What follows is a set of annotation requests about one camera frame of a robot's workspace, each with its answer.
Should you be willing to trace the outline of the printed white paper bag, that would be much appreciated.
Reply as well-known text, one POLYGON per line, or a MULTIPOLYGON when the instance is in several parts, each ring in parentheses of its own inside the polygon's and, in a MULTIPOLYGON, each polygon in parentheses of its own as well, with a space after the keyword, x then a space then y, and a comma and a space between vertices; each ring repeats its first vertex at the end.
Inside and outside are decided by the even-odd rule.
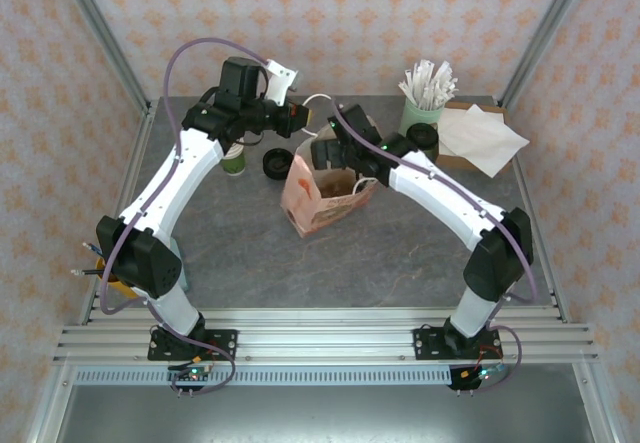
POLYGON ((320 127, 296 149, 285 181, 281 207, 301 237, 310 235, 346 217, 369 202, 380 184, 373 178, 357 176, 351 194, 323 199, 314 182, 310 145, 313 141, 334 139, 329 123, 320 127))

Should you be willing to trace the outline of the black plastic cup lid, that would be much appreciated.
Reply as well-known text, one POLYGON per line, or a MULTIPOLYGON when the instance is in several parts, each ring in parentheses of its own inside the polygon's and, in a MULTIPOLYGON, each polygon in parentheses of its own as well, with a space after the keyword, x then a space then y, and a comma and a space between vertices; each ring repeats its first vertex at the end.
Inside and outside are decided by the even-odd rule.
POLYGON ((413 124, 407 129, 406 138, 421 151, 435 151, 439 149, 438 132, 430 124, 413 124))

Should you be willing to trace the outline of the stack of black lids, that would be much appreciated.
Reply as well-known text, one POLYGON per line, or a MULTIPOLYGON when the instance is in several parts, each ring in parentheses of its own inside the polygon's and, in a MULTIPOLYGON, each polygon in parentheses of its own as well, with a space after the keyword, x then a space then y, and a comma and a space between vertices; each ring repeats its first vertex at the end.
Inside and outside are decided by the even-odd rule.
POLYGON ((268 150, 262 159, 264 174, 275 181, 284 181, 289 173, 294 155, 284 148, 268 150))

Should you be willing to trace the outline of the stack of green paper cups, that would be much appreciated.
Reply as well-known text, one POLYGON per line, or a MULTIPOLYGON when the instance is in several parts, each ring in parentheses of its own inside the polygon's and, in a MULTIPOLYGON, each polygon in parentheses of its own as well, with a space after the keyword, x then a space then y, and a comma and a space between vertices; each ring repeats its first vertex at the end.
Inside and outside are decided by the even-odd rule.
POLYGON ((221 160, 223 171, 229 176, 239 176, 246 168, 244 142, 234 143, 221 160))

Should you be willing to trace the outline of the mint green straw cup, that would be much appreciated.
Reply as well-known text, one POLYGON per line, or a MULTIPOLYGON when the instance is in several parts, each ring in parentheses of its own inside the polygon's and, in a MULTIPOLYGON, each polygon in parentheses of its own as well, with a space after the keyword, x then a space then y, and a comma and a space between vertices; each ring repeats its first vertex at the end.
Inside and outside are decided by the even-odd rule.
POLYGON ((405 136, 413 125, 421 123, 428 124, 434 129, 437 129, 443 110, 444 107, 436 110, 423 110, 412 103, 409 98, 406 98, 398 132, 402 136, 405 136))

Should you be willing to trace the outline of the brown cardboard tray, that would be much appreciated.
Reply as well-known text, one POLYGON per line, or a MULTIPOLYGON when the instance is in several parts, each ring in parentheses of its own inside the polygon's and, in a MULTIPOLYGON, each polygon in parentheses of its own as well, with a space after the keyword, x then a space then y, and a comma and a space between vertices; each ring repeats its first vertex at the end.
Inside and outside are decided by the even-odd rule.
MULTIPOLYGON (((442 136, 447 127, 452 123, 460 120, 472 106, 477 106, 489 117, 500 123, 503 123, 507 126, 511 125, 508 112, 504 108, 479 103, 450 101, 445 105, 439 122, 437 123, 438 135, 442 136)), ((437 164, 441 167, 449 169, 479 171, 479 168, 476 167, 473 163, 452 152, 442 141, 442 139, 439 139, 439 156, 437 158, 437 164)))

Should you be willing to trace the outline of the white paper napkin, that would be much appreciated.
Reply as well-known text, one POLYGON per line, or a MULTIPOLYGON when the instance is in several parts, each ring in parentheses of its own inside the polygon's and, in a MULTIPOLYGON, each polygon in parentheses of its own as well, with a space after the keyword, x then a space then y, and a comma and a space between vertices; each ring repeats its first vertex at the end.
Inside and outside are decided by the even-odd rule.
POLYGON ((482 119, 474 107, 469 110, 445 108, 438 122, 440 149, 447 156, 466 158, 479 148, 482 119))
POLYGON ((479 148, 465 159, 473 163, 487 176, 494 177, 520 149, 529 144, 529 141, 514 132, 509 126, 489 117, 477 106, 472 107, 482 119, 482 130, 481 136, 478 138, 479 148))

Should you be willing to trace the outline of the aluminium mounting rails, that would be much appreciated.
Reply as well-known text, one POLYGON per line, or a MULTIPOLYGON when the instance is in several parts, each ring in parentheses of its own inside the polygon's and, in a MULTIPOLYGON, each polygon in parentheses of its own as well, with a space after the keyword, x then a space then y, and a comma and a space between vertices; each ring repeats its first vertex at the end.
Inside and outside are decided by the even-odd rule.
MULTIPOLYGON (((239 333, 240 364, 407 365, 413 329, 441 325, 447 308, 208 309, 209 327, 239 333)), ((62 330, 54 360, 70 364, 142 364, 153 320, 148 311, 114 316, 94 310, 86 325, 62 330)), ((497 315, 504 359, 526 363, 599 360, 603 351, 586 324, 564 323, 553 306, 508 306, 497 315)))

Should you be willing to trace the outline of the yellow mug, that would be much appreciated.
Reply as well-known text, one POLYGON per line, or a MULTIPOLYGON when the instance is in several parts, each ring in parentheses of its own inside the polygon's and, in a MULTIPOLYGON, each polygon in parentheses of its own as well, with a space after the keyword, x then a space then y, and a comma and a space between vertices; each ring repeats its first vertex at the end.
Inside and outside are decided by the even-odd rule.
MULTIPOLYGON (((103 270, 105 266, 105 260, 102 257, 99 257, 96 262, 95 268, 97 270, 103 270)), ((109 275, 108 286, 109 289, 116 290, 120 295, 128 299, 134 299, 138 297, 138 295, 129 286, 118 280, 113 274, 109 275)))

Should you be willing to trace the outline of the grey metal base panel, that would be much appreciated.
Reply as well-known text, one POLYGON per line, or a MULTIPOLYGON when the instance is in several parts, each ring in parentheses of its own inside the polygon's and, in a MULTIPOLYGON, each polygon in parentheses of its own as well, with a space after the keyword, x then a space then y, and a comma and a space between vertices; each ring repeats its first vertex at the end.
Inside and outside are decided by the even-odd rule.
POLYGON ((36 443, 610 443, 575 378, 527 370, 485 394, 440 386, 75 386, 36 443))

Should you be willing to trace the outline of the aluminium frame post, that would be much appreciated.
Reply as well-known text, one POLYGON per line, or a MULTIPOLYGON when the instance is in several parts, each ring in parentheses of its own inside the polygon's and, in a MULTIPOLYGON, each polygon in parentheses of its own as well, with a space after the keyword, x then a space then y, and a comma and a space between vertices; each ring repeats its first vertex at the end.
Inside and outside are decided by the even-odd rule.
POLYGON ((504 90, 498 105, 512 110, 575 0, 552 0, 504 90))
POLYGON ((85 22, 102 47, 107 60, 119 77, 126 93, 140 110, 147 111, 150 107, 150 100, 134 74, 96 0, 75 0, 75 2, 85 22))

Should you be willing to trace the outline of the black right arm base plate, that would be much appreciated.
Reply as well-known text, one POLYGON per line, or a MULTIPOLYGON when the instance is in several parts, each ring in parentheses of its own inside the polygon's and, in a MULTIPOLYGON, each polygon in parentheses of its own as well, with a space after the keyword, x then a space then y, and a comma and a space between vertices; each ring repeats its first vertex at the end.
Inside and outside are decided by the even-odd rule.
POLYGON ((482 329, 465 338, 454 329, 419 327, 413 330, 413 349, 417 360, 501 359, 501 340, 497 330, 482 329))

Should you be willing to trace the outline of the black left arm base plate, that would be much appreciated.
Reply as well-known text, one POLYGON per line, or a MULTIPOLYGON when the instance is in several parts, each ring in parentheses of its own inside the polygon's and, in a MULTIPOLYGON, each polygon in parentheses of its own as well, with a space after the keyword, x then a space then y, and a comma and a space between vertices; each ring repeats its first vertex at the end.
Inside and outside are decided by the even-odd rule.
MULTIPOLYGON (((232 359, 236 355, 237 339, 238 332, 236 330, 206 329, 204 331, 204 342, 224 350, 232 359)), ((149 361, 186 362, 195 357, 199 357, 201 361, 214 361, 222 358, 218 351, 187 343, 159 327, 152 329, 147 353, 149 361)))

